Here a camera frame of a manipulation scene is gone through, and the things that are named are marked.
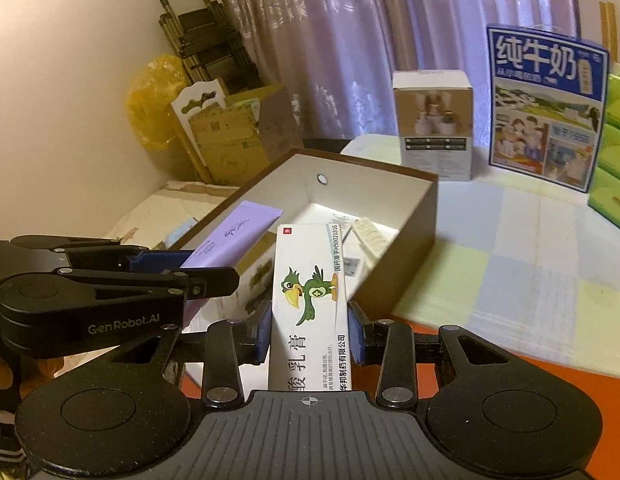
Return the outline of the purple cream tube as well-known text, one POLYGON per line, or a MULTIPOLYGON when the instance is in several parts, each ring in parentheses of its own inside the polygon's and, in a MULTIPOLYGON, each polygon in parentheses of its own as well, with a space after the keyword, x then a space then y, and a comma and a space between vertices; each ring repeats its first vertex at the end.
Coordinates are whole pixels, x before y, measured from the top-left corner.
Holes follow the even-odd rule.
MULTIPOLYGON (((266 234, 270 226, 283 214, 282 209, 243 200, 199 244, 184 261, 182 269, 222 268, 238 270, 238 264, 266 234)), ((213 322, 225 318, 244 318, 245 308, 240 304, 242 285, 222 296, 213 292, 209 282, 210 299, 188 300, 184 310, 184 325, 188 332, 202 332, 213 322)))

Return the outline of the white medicine box green bird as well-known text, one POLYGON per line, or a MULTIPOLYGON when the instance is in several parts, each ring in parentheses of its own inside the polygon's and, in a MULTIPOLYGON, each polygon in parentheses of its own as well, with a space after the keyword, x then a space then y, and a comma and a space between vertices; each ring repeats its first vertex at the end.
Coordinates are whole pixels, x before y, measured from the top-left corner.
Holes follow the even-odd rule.
POLYGON ((278 227, 268 386, 289 392, 351 388, 342 230, 336 223, 278 227))

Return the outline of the brown cardboard storage box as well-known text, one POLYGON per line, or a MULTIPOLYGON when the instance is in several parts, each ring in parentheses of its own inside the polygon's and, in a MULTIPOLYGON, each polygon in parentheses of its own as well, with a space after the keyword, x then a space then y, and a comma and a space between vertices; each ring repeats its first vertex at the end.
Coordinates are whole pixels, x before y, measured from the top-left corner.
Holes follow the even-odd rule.
POLYGON ((238 188, 174 247, 196 248, 243 200, 281 209, 282 223, 367 218, 389 236, 380 261, 350 292, 369 318, 391 315, 436 240, 436 174, 295 148, 238 188))

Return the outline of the brown cardboard pieces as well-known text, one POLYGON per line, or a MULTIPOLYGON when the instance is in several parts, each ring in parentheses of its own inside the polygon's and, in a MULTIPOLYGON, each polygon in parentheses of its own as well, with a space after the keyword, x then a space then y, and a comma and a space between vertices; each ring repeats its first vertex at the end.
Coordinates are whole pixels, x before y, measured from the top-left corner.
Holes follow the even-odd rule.
POLYGON ((241 186, 304 146, 282 84, 228 96, 220 81, 199 81, 184 88, 171 109, 176 135, 206 183, 241 186))

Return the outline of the checked pastel tablecloth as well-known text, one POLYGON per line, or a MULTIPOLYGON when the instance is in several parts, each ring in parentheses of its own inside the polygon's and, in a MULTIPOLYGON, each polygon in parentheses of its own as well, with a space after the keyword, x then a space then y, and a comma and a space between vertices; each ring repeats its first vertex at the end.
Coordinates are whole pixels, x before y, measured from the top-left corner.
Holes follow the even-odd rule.
POLYGON ((587 196, 488 165, 438 186, 436 244, 395 307, 543 361, 620 377, 620 229, 587 196))

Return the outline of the yellow plastic bag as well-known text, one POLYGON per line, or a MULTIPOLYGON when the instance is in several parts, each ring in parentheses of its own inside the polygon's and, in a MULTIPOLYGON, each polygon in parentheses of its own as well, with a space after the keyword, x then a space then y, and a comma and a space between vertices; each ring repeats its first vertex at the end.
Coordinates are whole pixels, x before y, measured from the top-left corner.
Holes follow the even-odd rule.
POLYGON ((133 78, 126 99, 127 118, 147 151, 168 150, 176 137, 171 103, 189 85, 181 59, 173 54, 159 55, 133 78))

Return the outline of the black folding step ladder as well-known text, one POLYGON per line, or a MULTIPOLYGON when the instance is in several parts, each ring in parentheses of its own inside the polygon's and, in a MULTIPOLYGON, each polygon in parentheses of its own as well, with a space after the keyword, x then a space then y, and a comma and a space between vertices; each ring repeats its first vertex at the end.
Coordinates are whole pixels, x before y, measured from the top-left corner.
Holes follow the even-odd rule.
POLYGON ((220 79, 229 94, 262 86, 259 70, 242 36, 217 0, 202 0, 194 11, 176 14, 169 0, 159 0, 159 25, 180 58, 191 82, 220 79))

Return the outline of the white product carton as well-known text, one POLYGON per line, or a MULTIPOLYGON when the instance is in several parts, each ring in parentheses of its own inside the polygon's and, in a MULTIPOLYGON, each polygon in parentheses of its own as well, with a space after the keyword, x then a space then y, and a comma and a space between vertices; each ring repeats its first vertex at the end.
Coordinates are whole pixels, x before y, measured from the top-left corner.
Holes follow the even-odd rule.
POLYGON ((462 70, 392 75, 401 163, 444 181, 472 178, 474 93, 462 70))

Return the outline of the green tissue pack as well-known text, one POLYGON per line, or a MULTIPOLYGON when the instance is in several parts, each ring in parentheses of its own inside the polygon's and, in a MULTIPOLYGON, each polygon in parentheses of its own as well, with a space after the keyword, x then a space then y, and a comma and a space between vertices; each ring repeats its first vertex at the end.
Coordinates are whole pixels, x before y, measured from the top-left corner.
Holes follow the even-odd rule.
POLYGON ((594 170, 588 205, 620 229, 620 180, 602 168, 594 170))
POLYGON ((605 121, 620 129, 620 63, 615 63, 608 75, 605 121))

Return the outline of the purple curtain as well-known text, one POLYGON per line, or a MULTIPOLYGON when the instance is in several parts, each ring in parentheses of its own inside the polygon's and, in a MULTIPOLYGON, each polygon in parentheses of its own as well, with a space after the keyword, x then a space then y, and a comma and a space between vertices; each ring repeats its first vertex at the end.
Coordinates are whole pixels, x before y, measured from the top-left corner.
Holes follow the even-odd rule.
POLYGON ((490 138, 486 28, 576 36, 578 0, 222 0, 267 82, 284 84, 301 131, 322 142, 398 130, 397 70, 462 70, 474 141, 490 138))

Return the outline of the blue milk carton box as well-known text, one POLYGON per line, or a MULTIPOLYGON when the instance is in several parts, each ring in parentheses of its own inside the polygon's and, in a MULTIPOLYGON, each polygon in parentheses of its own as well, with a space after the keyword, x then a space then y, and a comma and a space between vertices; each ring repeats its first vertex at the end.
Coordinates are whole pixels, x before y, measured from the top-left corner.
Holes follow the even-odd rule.
POLYGON ((610 54, 540 29, 487 27, 489 164, 584 193, 602 139, 610 54))

